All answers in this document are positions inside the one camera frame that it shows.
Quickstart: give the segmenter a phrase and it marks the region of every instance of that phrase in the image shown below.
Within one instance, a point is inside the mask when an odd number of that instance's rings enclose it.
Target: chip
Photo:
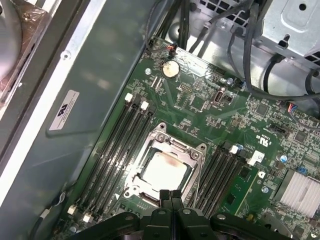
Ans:
[[[250,172],[250,170],[248,168],[243,167],[240,172],[240,177],[242,177],[243,179],[246,179],[249,172]]]
[[[277,169],[282,170],[282,169],[285,168],[285,165],[284,165],[282,162],[277,162],[277,163],[275,164],[275,167],[276,167]]]
[[[256,113],[261,115],[261,116],[265,116],[267,111],[268,111],[269,107],[264,105],[264,104],[259,104],[258,108],[256,109]]]
[[[226,203],[229,204],[229,205],[231,205],[231,204],[234,203],[235,199],[236,199],[235,196],[233,196],[232,194],[229,194],[229,195],[226,197]]]
[[[232,126],[237,127],[237,126],[238,126],[238,124],[239,124],[239,122],[238,122],[238,121],[236,121],[236,120],[233,120],[231,124],[232,124]]]
[[[305,230],[304,230],[302,227],[295,226],[293,232],[294,232],[297,236],[302,237],[302,235],[304,234]]]
[[[296,134],[294,140],[298,141],[299,143],[303,143],[307,138],[307,134],[302,132],[302,131],[298,131],[298,133]]]
[[[316,227],[318,222],[317,222],[315,219],[312,219],[312,218],[311,218],[311,219],[309,220],[309,223],[310,223],[310,225],[311,225],[312,227]]]

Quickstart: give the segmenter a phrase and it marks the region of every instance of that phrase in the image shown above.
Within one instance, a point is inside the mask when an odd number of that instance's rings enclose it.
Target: integrated circuit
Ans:
[[[303,143],[307,138],[307,134],[302,132],[302,131],[298,131],[297,134],[294,137],[294,140],[298,141],[299,143]]]
[[[268,110],[269,107],[267,105],[260,103],[255,112],[264,117],[267,114]]]
[[[239,173],[240,177],[242,177],[243,179],[246,179],[248,174],[250,173],[250,169],[243,167]]]
[[[225,201],[227,204],[231,205],[234,203],[236,197],[233,196],[231,193],[226,197]]]

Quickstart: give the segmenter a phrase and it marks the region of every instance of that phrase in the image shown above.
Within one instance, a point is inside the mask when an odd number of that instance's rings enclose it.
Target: mounting hole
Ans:
[[[305,5],[304,3],[301,3],[301,4],[299,5],[299,9],[300,9],[301,11],[304,11],[304,10],[307,9],[307,5]]]
[[[133,219],[134,219],[133,216],[127,216],[127,217],[125,218],[125,220],[127,220],[127,221],[130,221],[130,220],[133,220]]]

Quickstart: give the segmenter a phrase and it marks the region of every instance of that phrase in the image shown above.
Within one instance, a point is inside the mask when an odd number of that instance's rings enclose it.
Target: motherboard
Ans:
[[[184,206],[206,217],[225,212],[318,239],[319,121],[252,96],[241,79],[162,39],[153,47],[168,50],[141,56],[52,239],[118,213],[142,216],[161,189],[181,190]]]

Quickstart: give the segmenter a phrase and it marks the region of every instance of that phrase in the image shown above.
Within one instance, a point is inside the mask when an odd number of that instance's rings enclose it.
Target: silver heatsink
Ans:
[[[280,187],[275,198],[292,210],[312,218],[320,204],[320,183],[292,170],[287,173],[283,182],[284,186]]]

